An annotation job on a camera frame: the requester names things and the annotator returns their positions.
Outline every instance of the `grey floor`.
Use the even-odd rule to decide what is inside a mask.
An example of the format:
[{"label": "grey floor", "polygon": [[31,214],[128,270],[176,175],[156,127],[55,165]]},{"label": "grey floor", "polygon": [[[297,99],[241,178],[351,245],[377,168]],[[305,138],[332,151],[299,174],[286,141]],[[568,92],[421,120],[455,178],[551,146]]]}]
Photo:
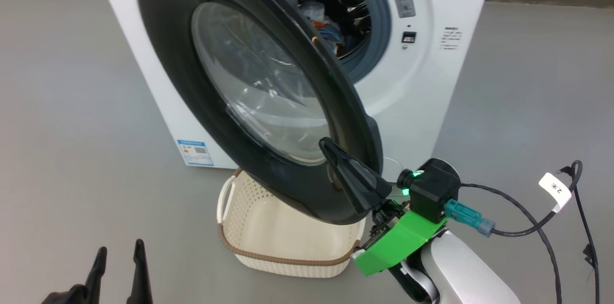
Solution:
[{"label": "grey floor", "polygon": [[[331,280],[243,267],[217,237],[229,171],[189,168],[156,109],[106,0],[0,0],[0,293],[33,304],[83,282],[109,248],[102,304],[130,294],[134,239],[145,240],[157,303],[409,302],[392,277],[352,265]],[[614,154],[614,11],[488,4],[436,147],[466,181],[496,186],[535,214],[537,187],[575,158],[614,301],[610,185]],[[515,230],[528,223],[477,189],[461,199]],[[554,303],[537,236],[485,239],[452,226],[524,303]],[[568,303],[592,300],[574,203],[544,229]]]}]

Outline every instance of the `green bracket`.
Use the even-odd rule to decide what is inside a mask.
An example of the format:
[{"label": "green bracket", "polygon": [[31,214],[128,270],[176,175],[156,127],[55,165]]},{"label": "green bracket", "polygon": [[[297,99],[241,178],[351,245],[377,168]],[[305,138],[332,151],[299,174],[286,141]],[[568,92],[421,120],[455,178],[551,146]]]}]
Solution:
[{"label": "green bracket", "polygon": [[432,223],[410,210],[354,262],[367,276],[388,269],[425,245],[446,221]]}]

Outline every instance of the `black cable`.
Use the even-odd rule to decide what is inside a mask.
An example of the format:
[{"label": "black cable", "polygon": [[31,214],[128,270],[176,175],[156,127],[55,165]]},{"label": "black cable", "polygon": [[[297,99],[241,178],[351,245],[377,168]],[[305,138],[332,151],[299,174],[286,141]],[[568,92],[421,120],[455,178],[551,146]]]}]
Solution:
[{"label": "black cable", "polygon": [[[582,175],[582,162],[580,160],[576,160],[573,162],[572,167],[574,165],[579,164],[579,172],[575,172],[573,171],[572,168],[563,168],[563,169],[569,169],[570,172],[568,172],[568,175],[570,175],[572,177],[572,184],[569,185],[569,191],[570,192],[575,192],[576,188],[577,188],[577,184],[579,181],[579,177]],[[501,230],[497,230],[496,228],[493,228],[493,234],[498,234],[499,236],[505,236],[505,237],[522,237],[522,236],[527,236],[529,234],[532,234],[533,232],[537,231],[539,228],[542,228],[544,225],[546,225],[546,223],[548,221],[550,221],[550,219],[552,219],[554,216],[556,215],[556,212],[551,211],[550,213],[548,213],[548,215],[546,215],[546,217],[544,217],[542,219],[542,221],[540,221],[539,223],[537,223],[537,225],[534,225],[531,228],[527,228],[526,230],[522,230],[522,231],[518,231],[518,232],[506,232],[506,231],[501,231]]]},{"label": "black cable", "polygon": [[505,231],[500,231],[500,230],[497,230],[496,228],[493,228],[493,234],[498,234],[499,236],[505,236],[505,237],[522,237],[522,236],[527,236],[528,234],[532,234],[533,232],[539,230],[544,225],[546,225],[546,223],[548,221],[550,221],[550,219],[552,219],[552,217],[555,216],[555,214],[556,214],[555,212],[550,211],[550,213],[548,213],[548,215],[546,217],[544,217],[542,219],[542,221],[540,221],[539,223],[535,224],[531,228],[527,228],[524,231],[505,232]]},{"label": "black cable", "polygon": [[[531,215],[531,213],[526,208],[524,208],[524,206],[522,206],[522,204],[520,204],[520,202],[516,201],[513,197],[507,195],[504,192],[501,192],[501,191],[499,191],[499,190],[497,190],[495,188],[491,188],[491,187],[487,187],[487,186],[481,186],[480,184],[461,183],[460,186],[461,187],[480,188],[480,189],[486,190],[488,192],[500,195],[504,199],[506,199],[509,202],[511,202],[514,206],[516,206],[522,212],[522,214],[524,214],[524,216],[526,216],[529,219],[529,221],[531,221],[531,223],[534,226],[536,226],[538,224],[537,220],[533,217],[533,215]],[[552,249],[552,245],[550,245],[550,241],[548,240],[548,237],[546,237],[546,234],[544,234],[544,232],[543,232],[543,230],[541,228],[537,228],[537,234],[539,234],[539,236],[542,239],[544,245],[546,245],[546,250],[548,250],[548,254],[550,254],[550,261],[552,262],[552,267],[554,268],[554,271],[555,271],[556,302],[557,302],[557,304],[561,304],[563,302],[563,298],[562,298],[562,294],[561,294],[561,276],[559,275],[559,266],[558,266],[558,264],[556,262],[555,251]]]},{"label": "black cable", "polygon": [[572,184],[570,185],[569,189],[572,192],[575,192],[579,217],[582,219],[582,225],[584,225],[584,230],[586,232],[586,239],[588,239],[588,245],[590,248],[590,260],[592,261],[591,266],[592,269],[595,270],[595,303],[599,304],[599,297],[601,294],[599,288],[599,264],[597,263],[597,251],[595,251],[595,244],[592,241],[592,235],[590,234],[590,229],[588,228],[588,223],[586,222],[586,216],[584,215],[584,209],[582,208],[582,203],[579,201],[578,195],[577,184],[579,177],[582,175],[582,162],[580,160],[576,160],[572,163],[572,166],[570,168],[562,168],[559,172],[567,173],[572,178]]}]

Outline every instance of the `brown basket rim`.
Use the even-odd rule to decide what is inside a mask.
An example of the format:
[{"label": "brown basket rim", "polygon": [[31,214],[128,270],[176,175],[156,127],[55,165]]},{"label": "brown basket rim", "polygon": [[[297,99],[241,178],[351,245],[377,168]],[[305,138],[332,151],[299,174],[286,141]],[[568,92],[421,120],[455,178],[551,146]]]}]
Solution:
[{"label": "brown basket rim", "polygon": [[221,223],[218,223],[217,227],[219,228],[220,239],[222,240],[222,243],[228,250],[234,252],[235,254],[246,256],[246,257],[251,257],[251,258],[256,258],[257,260],[263,260],[263,261],[268,261],[268,262],[285,263],[287,265],[325,266],[325,267],[339,265],[349,260],[349,258],[352,256],[352,253],[354,253],[354,248],[360,245],[360,240],[357,239],[354,245],[352,245],[352,247],[349,249],[349,251],[347,251],[345,255],[341,256],[340,258],[336,258],[334,260],[299,260],[299,259],[294,259],[294,258],[267,256],[267,255],[257,254],[256,252],[244,251],[243,249],[239,249],[238,247],[231,245],[230,242],[228,242],[228,239],[226,239],[226,236],[224,235],[224,226]]}]

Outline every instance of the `white cable label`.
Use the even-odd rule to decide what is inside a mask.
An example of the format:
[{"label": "white cable label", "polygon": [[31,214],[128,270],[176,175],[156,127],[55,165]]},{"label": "white cable label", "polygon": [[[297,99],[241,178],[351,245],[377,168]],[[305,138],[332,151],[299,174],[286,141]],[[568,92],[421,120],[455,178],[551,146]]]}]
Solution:
[{"label": "white cable label", "polygon": [[539,181],[539,186],[544,188],[546,192],[555,198],[556,206],[552,208],[552,212],[559,213],[561,208],[563,208],[572,197],[572,193],[565,184],[562,184],[561,180],[554,177],[551,173],[543,175],[542,179]]}]

